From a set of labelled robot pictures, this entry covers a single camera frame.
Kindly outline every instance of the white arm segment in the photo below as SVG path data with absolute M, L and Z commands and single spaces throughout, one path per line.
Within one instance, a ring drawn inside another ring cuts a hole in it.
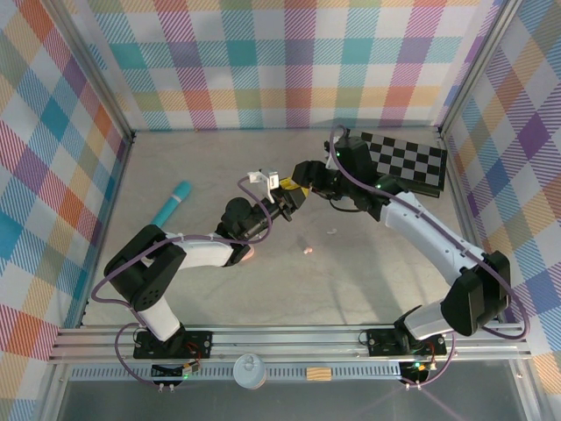
M 168 238 L 177 237 L 175 234 L 168 234 Z M 216 241 L 206 240 L 187 240 L 175 243 L 185 250 L 185 259 L 178 270 L 185 268 L 195 268 L 197 266 L 218 266 L 226 264 L 231 256 L 233 249 L 231 246 Z M 170 339 L 180 328 L 178 318 L 169 308 L 166 298 L 162 296 L 152 307 L 139 311 L 138 314 L 146 322 L 146 327 L 153 335 L 162 342 Z
M 454 239 L 460 242 L 465 250 L 471 251 L 476 256 L 481 256 L 484 253 L 483 250 L 459 237 L 430 214 L 419 203 L 413 193 L 402 192 L 397 195 L 397 197 L 413 204 L 419 211 L 422 211 L 429 218 L 437 222 Z M 416 216 L 413 211 L 393 200 L 390 202 L 388 206 L 382 207 L 380 222 L 396 230 L 403 237 L 408 239 L 417 250 L 435 265 L 450 286 L 452 286 L 461 275 L 459 269 L 472 268 L 477 265 L 475 260 L 465 257 L 462 251 L 458 250 L 449 240 L 445 239 L 435 228 L 429 225 L 428 222 Z
M 162 342 L 170 339 L 180 327 L 179 320 L 169 308 L 166 298 L 162 296 L 152 307 L 139 311 L 138 314 L 146 327 Z
M 452 330 L 450 325 L 444 320 L 440 303 L 435 301 L 428 305 L 423 305 L 409 314 L 405 320 L 405 327 L 409 333 L 417 340 L 423 340 L 432 335 L 445 333 Z
M 214 232 L 209 236 L 217 237 Z M 168 238 L 177 237 L 175 234 L 168 234 Z M 198 266 L 218 266 L 222 267 L 230 258 L 234 251 L 230 245 L 208 240 L 187 240 L 175 243 L 185 250 L 185 259 L 178 270 L 185 268 L 196 268 Z

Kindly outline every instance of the glass panel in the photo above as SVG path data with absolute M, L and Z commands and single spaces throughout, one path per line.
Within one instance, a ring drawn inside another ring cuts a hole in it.
M 199 381 L 159 394 L 136 382 L 69 382 L 59 420 L 525 420 L 514 382 L 508 361 L 453 363 L 421 391 L 395 381 L 266 382 L 257 390 Z

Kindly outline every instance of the black and white checkerboard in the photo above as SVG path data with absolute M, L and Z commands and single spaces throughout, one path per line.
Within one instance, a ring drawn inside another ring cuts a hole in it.
M 445 150 L 357 130 L 348 135 L 359 136 L 368 144 L 379 173 L 395 175 L 415 193 L 439 197 L 444 190 Z

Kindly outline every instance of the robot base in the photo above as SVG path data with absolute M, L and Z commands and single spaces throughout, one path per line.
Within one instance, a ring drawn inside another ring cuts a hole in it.
M 166 342 L 159 341 L 150 332 L 139 332 L 132 357 L 135 360 L 206 360 L 210 358 L 211 348 L 211 331 L 186 332 L 181 328 Z
M 400 355 L 421 355 L 430 356 L 446 355 L 446 344 L 442 335 L 434 335 L 423 341 L 413 344 L 409 350 L 396 340 L 395 329 L 368 329 L 366 331 L 366 344 L 368 345 L 368 355 L 371 357 L 387 357 Z

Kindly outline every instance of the plaid wall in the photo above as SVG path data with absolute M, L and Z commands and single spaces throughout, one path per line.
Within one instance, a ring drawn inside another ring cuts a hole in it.
M 561 414 L 560 0 L 524 2 L 451 135 L 479 235 L 511 261 L 537 369 Z
M 502 1 L 65 3 L 130 124 L 173 130 L 435 124 Z
M 0 420 L 31 417 L 124 142 L 39 0 L 0 0 Z

